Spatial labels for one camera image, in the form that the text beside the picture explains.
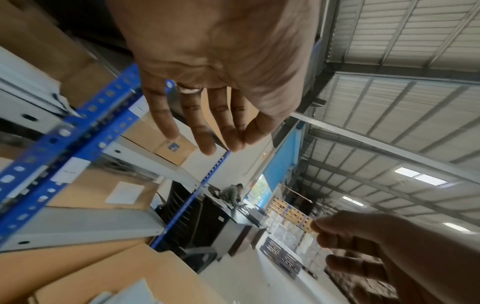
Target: ceiling light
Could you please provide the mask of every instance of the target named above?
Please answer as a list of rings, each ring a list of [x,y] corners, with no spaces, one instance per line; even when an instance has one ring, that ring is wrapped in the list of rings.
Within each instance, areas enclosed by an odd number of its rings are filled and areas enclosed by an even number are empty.
[[[446,184],[447,182],[444,180],[441,180],[439,178],[435,178],[430,175],[422,174],[420,176],[417,176],[415,179],[421,180],[422,182],[428,183],[433,186],[440,186],[443,184]]]
[[[349,201],[349,202],[351,202],[351,203],[354,203],[355,205],[358,205],[358,206],[360,206],[360,207],[365,206],[365,205],[363,205],[362,203],[357,202],[356,200],[353,200],[353,199],[349,198],[348,196],[344,196],[343,199],[344,199],[344,200],[347,200],[347,201]]]
[[[470,232],[470,230],[463,228],[462,226],[455,225],[453,223],[443,223],[445,226],[448,226],[450,228],[453,228],[455,230],[461,231],[461,232]]]
[[[414,176],[417,176],[417,175],[420,174],[416,171],[413,171],[413,170],[410,170],[410,169],[407,169],[407,168],[403,168],[403,167],[398,168],[397,170],[395,170],[395,172],[398,173],[398,174],[401,174],[401,175],[408,176],[408,177],[414,177]]]

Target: warehouse ceiling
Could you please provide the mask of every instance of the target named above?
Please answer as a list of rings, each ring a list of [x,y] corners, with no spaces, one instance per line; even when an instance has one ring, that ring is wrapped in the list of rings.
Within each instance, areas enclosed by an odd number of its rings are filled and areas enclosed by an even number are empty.
[[[343,0],[335,11],[325,66],[336,73],[317,97],[325,106],[308,113],[453,170],[310,125],[303,188],[337,210],[480,232],[480,184],[457,174],[480,174],[480,2]]]

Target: person at desk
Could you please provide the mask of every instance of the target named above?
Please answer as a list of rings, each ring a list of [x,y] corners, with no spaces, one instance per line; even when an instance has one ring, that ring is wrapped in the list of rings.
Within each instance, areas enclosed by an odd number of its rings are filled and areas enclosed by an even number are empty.
[[[236,207],[240,204],[240,193],[243,191],[244,186],[242,184],[231,185],[220,192],[220,198],[225,202]]]

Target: hand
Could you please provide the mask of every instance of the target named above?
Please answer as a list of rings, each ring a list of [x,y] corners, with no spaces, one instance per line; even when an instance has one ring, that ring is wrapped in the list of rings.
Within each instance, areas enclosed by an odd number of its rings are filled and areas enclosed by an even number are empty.
[[[312,223],[317,242],[371,255],[382,263],[329,255],[333,271],[391,284],[398,299],[353,290],[360,304],[478,303],[480,252],[449,237],[387,214],[341,211]]]
[[[301,101],[320,15],[320,0],[108,0],[140,69],[143,93],[162,133],[180,132],[165,80],[207,88],[226,145],[241,150],[270,134]],[[227,87],[232,87],[230,110]],[[259,109],[248,125],[247,105]],[[201,95],[180,94],[200,150],[216,146]]]

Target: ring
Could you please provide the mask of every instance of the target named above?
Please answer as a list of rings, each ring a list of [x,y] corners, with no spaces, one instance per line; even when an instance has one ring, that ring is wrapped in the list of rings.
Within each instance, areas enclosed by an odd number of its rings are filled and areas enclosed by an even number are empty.
[[[195,94],[200,92],[202,89],[187,89],[187,88],[182,88],[179,85],[176,85],[177,91],[179,91],[182,94]]]

